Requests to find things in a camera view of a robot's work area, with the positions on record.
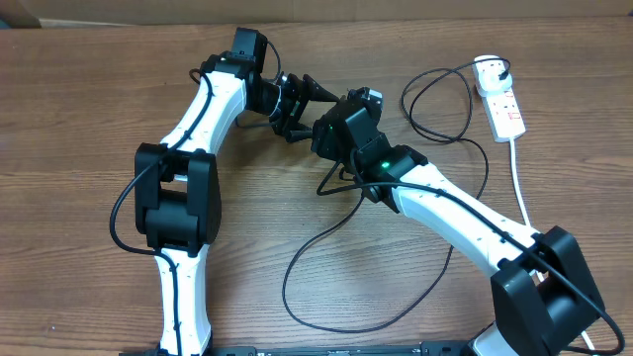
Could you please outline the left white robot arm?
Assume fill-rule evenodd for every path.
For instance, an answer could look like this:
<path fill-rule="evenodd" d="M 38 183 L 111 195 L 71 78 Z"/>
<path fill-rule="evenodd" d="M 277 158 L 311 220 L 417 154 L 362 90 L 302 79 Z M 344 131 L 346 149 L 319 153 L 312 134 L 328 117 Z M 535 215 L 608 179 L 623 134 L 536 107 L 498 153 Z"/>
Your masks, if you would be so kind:
<path fill-rule="evenodd" d="M 237 29 L 230 50 L 196 68 L 199 89 L 177 126 L 160 143 L 143 143 L 136 151 L 136 229 L 161 280 L 160 355 L 203 355 L 212 340 L 206 259 L 222 219 L 217 155 L 229 127 L 251 111 L 267 117 L 275 134 L 306 139 L 312 131 L 299 118 L 307 103 L 337 99 L 308 75 L 263 79 L 269 44 L 256 30 Z"/>

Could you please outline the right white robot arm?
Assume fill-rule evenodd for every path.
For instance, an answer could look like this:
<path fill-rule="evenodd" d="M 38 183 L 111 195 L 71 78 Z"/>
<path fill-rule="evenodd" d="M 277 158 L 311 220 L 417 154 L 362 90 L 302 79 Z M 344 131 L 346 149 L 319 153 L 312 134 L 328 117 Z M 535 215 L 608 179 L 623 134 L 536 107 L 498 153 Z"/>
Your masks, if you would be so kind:
<path fill-rule="evenodd" d="M 313 126 L 312 150 L 355 178 L 375 202 L 418 221 L 467 256 L 491 282 L 495 321 L 468 355 L 558 355 L 604 311 L 576 239 L 510 220 L 452 184 L 425 156 L 390 145 L 377 124 L 380 93 L 337 100 Z"/>

